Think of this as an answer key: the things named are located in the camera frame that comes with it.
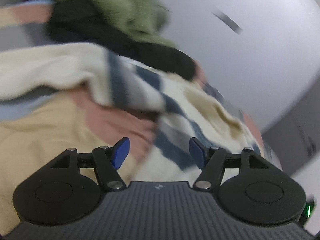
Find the dark cloth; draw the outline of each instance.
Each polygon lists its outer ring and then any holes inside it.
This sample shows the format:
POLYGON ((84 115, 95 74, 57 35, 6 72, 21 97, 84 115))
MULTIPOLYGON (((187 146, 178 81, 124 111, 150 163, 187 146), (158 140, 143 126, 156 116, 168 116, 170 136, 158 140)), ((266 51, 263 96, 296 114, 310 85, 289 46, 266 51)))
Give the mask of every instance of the dark cloth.
POLYGON ((54 6, 48 22, 50 38, 62 43, 94 42, 164 72, 186 80, 195 76, 195 62, 185 53, 163 45, 137 42, 106 24, 88 0, 67 0, 54 6))

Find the green towel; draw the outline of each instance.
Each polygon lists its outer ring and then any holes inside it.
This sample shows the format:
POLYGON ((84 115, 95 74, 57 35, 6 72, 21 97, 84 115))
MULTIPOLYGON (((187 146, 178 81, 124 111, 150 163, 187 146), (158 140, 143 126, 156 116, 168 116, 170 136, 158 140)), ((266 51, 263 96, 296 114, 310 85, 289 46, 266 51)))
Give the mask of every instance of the green towel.
POLYGON ((174 47, 171 41, 159 35, 159 31, 168 21, 168 10, 159 0, 90 1, 108 24, 131 39, 174 47))

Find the black ribbed plate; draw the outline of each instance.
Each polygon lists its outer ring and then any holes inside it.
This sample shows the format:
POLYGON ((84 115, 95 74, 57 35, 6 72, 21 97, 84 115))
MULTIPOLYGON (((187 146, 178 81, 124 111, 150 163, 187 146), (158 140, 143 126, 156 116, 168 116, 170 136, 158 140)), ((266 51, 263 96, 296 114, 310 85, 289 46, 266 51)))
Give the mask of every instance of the black ribbed plate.
POLYGON ((22 222, 7 240, 310 240, 295 222, 245 224, 224 212, 211 194, 188 182, 132 182, 108 193, 88 216, 62 226, 22 222))

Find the striped towel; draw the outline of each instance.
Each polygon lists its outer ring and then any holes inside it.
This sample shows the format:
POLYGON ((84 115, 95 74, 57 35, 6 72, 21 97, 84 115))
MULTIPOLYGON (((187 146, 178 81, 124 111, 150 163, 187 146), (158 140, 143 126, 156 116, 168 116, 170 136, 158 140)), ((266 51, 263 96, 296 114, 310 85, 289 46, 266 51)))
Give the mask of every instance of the striped towel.
POLYGON ((240 153, 251 146, 264 156, 248 128, 218 100, 177 75, 167 75, 119 57, 92 43, 69 43, 0 53, 0 100, 39 86, 67 90, 87 82, 93 100, 104 106, 160 113, 157 137, 134 179, 188 180, 200 173, 188 142, 240 153))

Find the white curved surface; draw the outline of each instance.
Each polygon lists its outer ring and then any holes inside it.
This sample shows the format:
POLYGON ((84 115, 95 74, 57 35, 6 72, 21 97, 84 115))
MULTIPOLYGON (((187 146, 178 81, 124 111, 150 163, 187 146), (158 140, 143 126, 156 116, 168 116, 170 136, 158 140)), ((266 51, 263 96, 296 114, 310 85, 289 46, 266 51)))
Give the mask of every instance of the white curved surface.
POLYGON ((264 130, 312 83, 320 66, 320 9, 314 0, 161 0, 163 35, 198 60, 210 80, 264 130), (218 8, 240 35, 212 15, 218 8))

